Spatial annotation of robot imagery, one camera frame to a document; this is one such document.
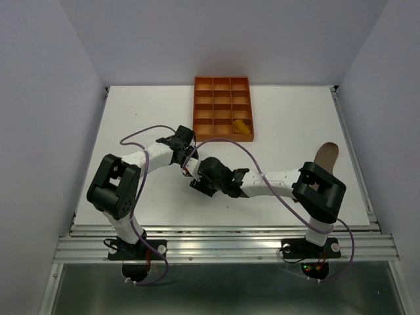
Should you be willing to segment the mustard yellow sock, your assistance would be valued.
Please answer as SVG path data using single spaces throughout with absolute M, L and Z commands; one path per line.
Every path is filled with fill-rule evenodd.
M 251 129 L 245 124 L 244 120 L 236 119 L 232 124 L 233 131 L 237 135 L 250 135 Z

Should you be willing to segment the taupe maroon-cuffed sock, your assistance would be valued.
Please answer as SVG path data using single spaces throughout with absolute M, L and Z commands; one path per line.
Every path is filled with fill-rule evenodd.
M 318 149 L 314 163 L 333 175 L 333 168 L 339 155 L 339 147 L 334 142 L 326 142 Z

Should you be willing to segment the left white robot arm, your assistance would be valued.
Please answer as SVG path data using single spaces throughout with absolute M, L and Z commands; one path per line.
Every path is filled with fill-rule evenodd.
M 120 144 L 137 146 L 139 151 L 102 158 L 87 190 L 87 201 L 109 220 L 130 258 L 140 258 L 146 250 L 144 229 L 135 219 L 134 210 L 147 175 L 161 167 L 183 165 L 195 148 L 195 139 L 195 132 L 181 125 L 171 136 L 159 138 L 147 148 L 125 137 Z

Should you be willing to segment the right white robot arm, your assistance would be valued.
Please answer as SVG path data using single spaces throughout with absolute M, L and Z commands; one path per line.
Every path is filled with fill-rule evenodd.
M 215 157 L 192 158 L 185 171 L 193 178 L 190 186 L 210 197 L 220 191 L 231 198 L 279 196 L 299 202 L 310 215 L 302 240 L 303 251 L 310 256 L 326 248 L 347 190 L 343 182 L 314 162 L 297 170 L 262 173 L 248 168 L 231 170 Z

